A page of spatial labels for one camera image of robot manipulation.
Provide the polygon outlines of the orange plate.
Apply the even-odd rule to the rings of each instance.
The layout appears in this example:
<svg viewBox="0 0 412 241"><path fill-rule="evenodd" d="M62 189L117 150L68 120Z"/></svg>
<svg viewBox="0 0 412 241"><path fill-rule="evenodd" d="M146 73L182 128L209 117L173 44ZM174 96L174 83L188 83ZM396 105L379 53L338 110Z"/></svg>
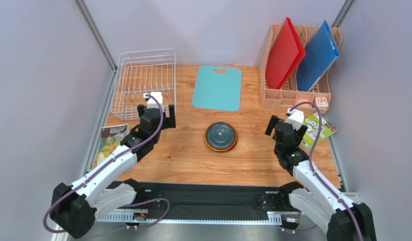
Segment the orange plate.
<svg viewBox="0 0 412 241"><path fill-rule="evenodd" d="M238 133L233 129L208 129L203 135L205 145L215 152L226 152L235 147Z"/></svg>

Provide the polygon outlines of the dark grey plate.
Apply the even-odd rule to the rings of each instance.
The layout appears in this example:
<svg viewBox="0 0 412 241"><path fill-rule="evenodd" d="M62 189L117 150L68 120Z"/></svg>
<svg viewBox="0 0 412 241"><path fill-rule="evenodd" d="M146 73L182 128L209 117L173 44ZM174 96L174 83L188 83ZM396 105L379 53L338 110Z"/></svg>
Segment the dark grey plate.
<svg viewBox="0 0 412 241"><path fill-rule="evenodd" d="M229 124L218 122L210 125L204 133L205 143L214 150L231 149L238 139L236 130Z"/></svg>

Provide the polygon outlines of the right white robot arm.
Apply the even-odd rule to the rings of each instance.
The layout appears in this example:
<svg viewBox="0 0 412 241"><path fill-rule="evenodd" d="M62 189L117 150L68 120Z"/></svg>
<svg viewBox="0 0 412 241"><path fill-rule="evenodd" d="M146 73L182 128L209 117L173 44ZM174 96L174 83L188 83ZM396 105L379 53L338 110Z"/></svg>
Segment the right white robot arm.
<svg viewBox="0 0 412 241"><path fill-rule="evenodd" d="M306 131L301 120L275 115L265 131L275 140L274 153L280 166L296 179L280 186L281 204L305 214L327 240L376 240L371 209L336 188L299 148Z"/></svg>

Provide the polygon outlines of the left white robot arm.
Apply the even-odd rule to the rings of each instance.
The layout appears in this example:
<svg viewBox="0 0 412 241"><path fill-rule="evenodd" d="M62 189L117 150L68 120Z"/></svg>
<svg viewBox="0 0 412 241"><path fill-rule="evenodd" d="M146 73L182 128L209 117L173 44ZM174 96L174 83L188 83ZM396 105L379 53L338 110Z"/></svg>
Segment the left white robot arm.
<svg viewBox="0 0 412 241"><path fill-rule="evenodd" d="M54 188L51 207L43 217L44 228L78 239L105 214L130 206L145 190L137 181L128 179L110 191L106 189L153 150L162 130L176 127L175 106L171 104L168 109L166 114L160 104L139 105L140 123L104 162L72 184L60 183Z"/></svg>

